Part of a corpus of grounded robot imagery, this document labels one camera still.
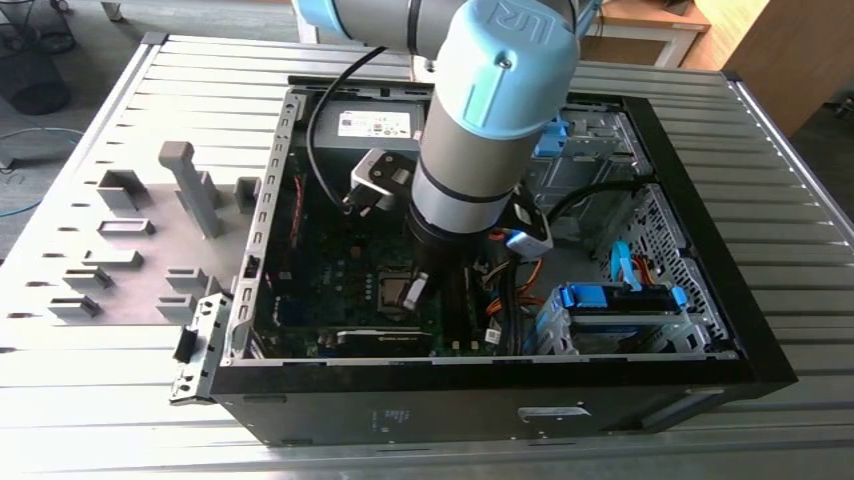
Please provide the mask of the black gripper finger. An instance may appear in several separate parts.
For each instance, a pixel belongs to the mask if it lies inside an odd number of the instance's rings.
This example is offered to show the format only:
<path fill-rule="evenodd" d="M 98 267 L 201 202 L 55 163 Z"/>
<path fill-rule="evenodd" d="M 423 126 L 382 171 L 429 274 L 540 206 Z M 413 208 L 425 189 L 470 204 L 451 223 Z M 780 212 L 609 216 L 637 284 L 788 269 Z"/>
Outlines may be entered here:
<path fill-rule="evenodd" d="M 429 275 L 417 273 L 406 282 L 401 292 L 399 305 L 409 311 L 415 311 L 421 302 L 421 297 L 427 286 Z"/>

